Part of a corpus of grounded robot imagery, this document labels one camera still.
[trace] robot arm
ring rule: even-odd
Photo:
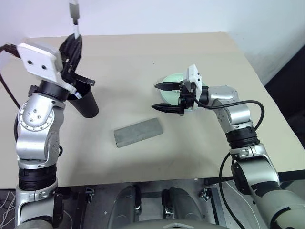
[[[225,132],[231,157],[236,161],[231,171],[237,189],[252,196],[268,227],[304,228],[305,203],[295,193],[279,187],[278,174],[257,137],[245,103],[257,103],[264,112],[261,104],[257,101],[240,102],[234,88],[206,87],[202,86],[201,81],[195,65],[190,66],[183,74],[182,82],[159,83],[155,86],[161,90],[179,89],[178,105],[156,104],[152,107],[180,115],[184,114],[184,109],[196,108],[197,103],[198,106],[213,110]]]
[[[62,153],[59,130],[64,120],[64,101],[72,99],[72,104],[85,117],[96,116],[95,100],[86,96],[86,89],[95,81],[75,73],[81,58],[80,35],[77,38],[70,35],[60,51],[30,42],[18,45],[17,50],[27,71],[36,75],[41,83],[39,87],[31,86],[30,98],[17,115],[16,149],[20,169],[15,226],[56,228],[63,218],[62,195],[57,193],[56,163]],[[81,107],[84,100],[96,106],[94,111]]]

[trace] table surface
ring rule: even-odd
[[[65,37],[39,38],[59,47]],[[258,137],[278,172],[305,168],[305,152],[249,62],[225,33],[84,36],[77,73],[96,80],[92,88],[99,114],[83,118],[66,103],[60,131],[59,186],[218,176],[229,150],[213,111],[198,109],[184,117],[151,108],[162,103],[153,86],[195,63],[209,86],[229,85],[241,100],[258,100],[266,109]],[[39,81],[11,58],[1,74],[19,103]],[[17,108],[0,86],[0,188],[18,183],[13,123]],[[249,105],[254,123],[259,107]],[[122,148],[113,131],[158,117],[162,135]],[[230,163],[224,176],[230,176]]]

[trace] metal bracket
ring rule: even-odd
[[[173,209],[165,208],[165,215],[166,215],[166,219],[172,219],[173,218]]]
[[[91,80],[91,79],[88,79],[86,77],[83,77],[81,75],[78,75],[78,74],[74,74],[74,78],[78,81],[81,81],[83,83],[86,83],[86,84],[89,84],[91,86],[94,86],[95,85],[95,80]]]
[[[243,148],[238,148],[238,149],[230,149],[230,154],[233,155],[234,158],[236,159],[247,159],[247,158],[253,158],[253,157],[258,157],[258,156],[263,156],[272,169],[276,171],[274,165],[271,162],[271,159],[269,155],[267,154],[267,151],[264,147],[263,144],[257,144],[254,146],[248,146],[248,147],[243,147]]]
[[[135,208],[135,214],[140,215],[141,213],[142,213],[142,207],[141,207],[141,205],[139,205]]]
[[[200,192],[200,194],[199,194],[199,196],[201,197],[201,198],[203,198],[206,202],[208,202],[209,201],[209,199],[211,198],[211,191],[209,190],[209,188],[204,188],[201,192]]]
[[[87,202],[87,204],[90,204],[92,202],[92,198],[94,196],[94,189],[91,187],[87,187],[85,194],[86,194],[86,202]]]
[[[24,191],[20,189],[19,186],[17,186],[15,225],[20,224],[21,209],[24,204],[51,198],[55,194],[55,189],[57,187],[57,184],[58,184],[58,179],[56,178],[56,181],[52,185],[36,191]]]

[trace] black cup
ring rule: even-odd
[[[78,99],[74,94],[69,94],[68,101],[81,113],[85,118],[93,118],[99,113],[99,108],[93,97],[91,86],[81,81],[76,81],[74,86],[82,98]]]

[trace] electrical wire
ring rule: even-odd
[[[1,53],[2,51],[5,50],[5,47],[6,47],[5,45],[3,45],[3,46],[0,47],[0,53]],[[16,100],[15,97],[13,96],[13,94],[12,94],[12,92],[10,91],[9,87],[6,85],[4,79],[3,79],[2,76],[1,76],[1,73],[0,73],[0,81],[1,81],[1,83],[2,83],[2,85],[3,85],[3,87],[4,87],[4,89],[6,90],[6,92],[9,94],[10,98],[12,99],[12,101],[15,103],[15,105],[18,107],[18,109],[20,109],[19,103],[17,102],[17,100]]]
[[[70,214],[68,212],[66,212],[66,210],[64,210],[63,212],[66,213],[67,216],[69,216],[69,218],[71,220],[71,229],[73,229],[73,219],[72,219],[72,217],[70,216]]]
[[[11,200],[10,200],[10,199],[7,199],[7,200],[0,199],[0,204],[3,205],[3,203],[4,203],[3,208],[4,208],[5,210],[8,209],[8,208],[5,206],[5,204],[8,203],[8,202],[11,203]]]
[[[8,192],[8,194],[7,194],[6,198],[5,198],[4,204],[1,205],[0,209],[3,208],[4,205],[6,204],[6,201],[8,200],[9,195],[10,195],[10,192]]]
[[[15,219],[15,217],[11,218],[6,224],[3,224],[2,228],[5,227],[5,226],[7,226],[7,225],[8,225],[10,222],[12,222],[14,219]]]
[[[226,183],[227,183],[227,185],[228,185],[231,189],[233,189],[234,192],[237,193],[237,195],[239,195],[239,196],[247,203],[247,205],[249,206],[249,208],[251,209],[251,211],[252,211],[252,213],[253,213],[253,215],[254,215],[254,218],[256,219],[258,228],[261,229],[261,226],[259,225],[258,219],[257,219],[257,217],[256,217],[256,215],[255,215],[255,213],[254,213],[254,211],[253,211],[253,209],[252,209],[252,207],[251,207],[250,204],[248,203],[248,201],[247,201],[241,194],[239,194],[238,191],[236,191],[235,188],[233,188],[228,182],[226,182]]]
[[[258,127],[261,125],[263,119],[264,119],[264,115],[265,115],[265,108],[264,106],[256,100],[244,100],[244,101],[239,101],[239,102],[235,102],[235,103],[231,103],[231,104],[225,104],[225,105],[219,105],[219,106],[208,106],[205,105],[201,102],[199,102],[196,98],[194,98],[194,101],[201,107],[206,108],[206,109],[220,109],[220,108],[226,108],[229,106],[236,106],[236,105],[241,105],[241,104],[257,104],[259,105],[259,107],[261,108],[261,116],[256,124],[256,126],[254,127],[254,130],[257,130]]]
[[[2,215],[3,221],[2,221],[2,223],[0,224],[0,229],[3,229],[3,227],[5,227],[6,225],[8,225],[8,224],[15,218],[15,217],[13,217],[12,219],[9,220],[9,222],[7,222],[7,223],[4,224],[4,222],[5,222],[5,220],[6,220],[7,216],[8,216],[8,213],[9,213],[10,211],[12,211],[12,210],[15,209],[15,207],[12,208],[12,206],[13,206],[13,204],[14,204],[14,201],[15,201],[15,199],[16,199],[16,196],[15,196],[15,194],[14,194],[13,192],[9,192],[9,193],[11,193],[11,194],[14,196],[14,198],[13,198],[13,200],[11,201],[11,203],[10,203],[10,205],[9,205],[9,207],[8,207],[8,209],[7,209],[7,211],[4,212],[3,215]]]

